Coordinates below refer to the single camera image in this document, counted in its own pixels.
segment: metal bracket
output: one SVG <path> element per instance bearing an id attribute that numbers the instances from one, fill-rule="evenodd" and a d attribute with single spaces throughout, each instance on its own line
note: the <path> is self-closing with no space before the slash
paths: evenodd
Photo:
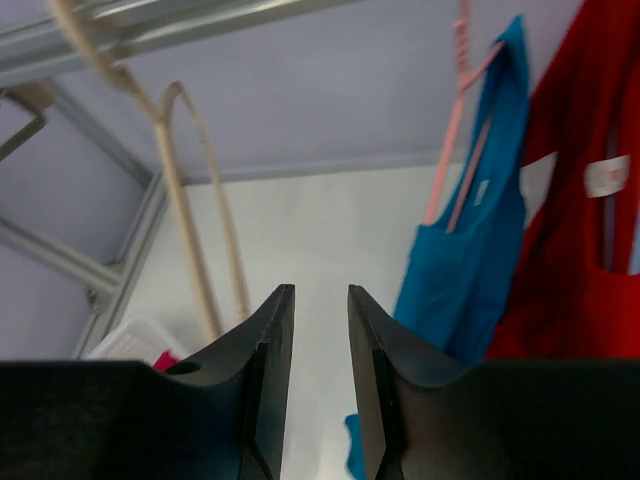
<path id="1" fill-rule="evenodd" d="M 118 275 L 122 274 L 124 265 L 121 261 L 112 262 L 106 265 L 107 268 L 113 270 Z M 113 292 L 107 292 L 98 288 L 87 288 L 87 301 L 91 312 L 97 315 L 102 315 L 107 311 L 109 303 L 113 299 Z"/>
<path id="2" fill-rule="evenodd" d="M 29 113 L 33 118 L 24 127 L 14 133 L 11 138 L 0 145 L 0 161 L 7 158 L 14 151 L 24 145 L 31 137 L 44 128 L 47 118 L 40 108 L 30 98 L 22 95 L 18 89 L 0 89 L 0 96 L 10 100 L 15 105 Z"/>
<path id="3" fill-rule="evenodd" d="M 92 288 L 115 292 L 120 275 L 59 240 L 0 216 L 0 242 Z"/>

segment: blue fabric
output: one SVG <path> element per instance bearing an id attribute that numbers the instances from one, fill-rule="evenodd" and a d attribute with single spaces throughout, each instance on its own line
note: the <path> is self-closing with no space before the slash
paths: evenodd
<path id="1" fill-rule="evenodd" d="M 480 361 L 504 311 L 524 236 L 520 153 L 529 110 L 522 19 L 496 40 L 505 47 L 487 70 L 460 181 L 442 216 L 418 227 L 394 318 L 426 342 L 466 364 Z M 454 232 L 446 228 L 473 146 L 491 127 Z M 357 415 L 347 417 L 352 448 L 347 467 L 364 480 Z"/>

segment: white wall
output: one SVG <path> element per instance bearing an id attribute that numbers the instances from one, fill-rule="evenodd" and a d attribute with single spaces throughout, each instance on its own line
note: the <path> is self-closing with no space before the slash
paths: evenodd
<path id="1" fill-rule="evenodd" d="M 347 286 L 393 308 L 434 167 L 229 183 L 252 307 L 280 283 L 296 285 L 284 480 L 346 479 L 344 416 L 356 410 Z M 459 170 L 451 168 L 450 177 Z M 449 178 L 446 192 L 451 189 Z M 224 239 L 210 185 L 188 188 L 227 329 L 236 318 Z M 169 212 L 125 318 L 150 312 L 185 346 L 205 345 Z"/>
<path id="2" fill-rule="evenodd" d="M 0 214 L 101 262 L 116 259 L 143 189 L 55 109 L 0 162 Z M 0 141 L 27 117 L 0 108 Z M 69 358 L 89 306 L 84 286 L 0 245 L 0 359 Z"/>

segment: aluminum rail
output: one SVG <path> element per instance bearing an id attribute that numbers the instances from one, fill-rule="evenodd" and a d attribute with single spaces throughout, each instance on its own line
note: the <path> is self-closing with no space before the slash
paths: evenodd
<path id="1" fill-rule="evenodd" d="M 118 288 L 117 272 L 13 219 L 0 217 L 0 242 L 98 291 L 113 294 Z"/>
<path id="2" fill-rule="evenodd" d="M 100 50 L 129 57 L 353 1 L 140 0 L 119 6 L 98 2 L 95 16 L 110 27 L 94 32 L 92 38 Z M 0 86 L 83 68 L 82 58 L 51 16 L 0 31 Z"/>

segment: white basket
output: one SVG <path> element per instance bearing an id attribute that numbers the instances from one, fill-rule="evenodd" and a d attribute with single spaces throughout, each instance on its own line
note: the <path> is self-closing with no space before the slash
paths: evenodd
<path id="1" fill-rule="evenodd" d="M 153 365 L 167 351 L 178 360 L 189 356 L 189 352 L 151 316 L 136 315 L 120 324 L 85 358 L 141 360 Z"/>

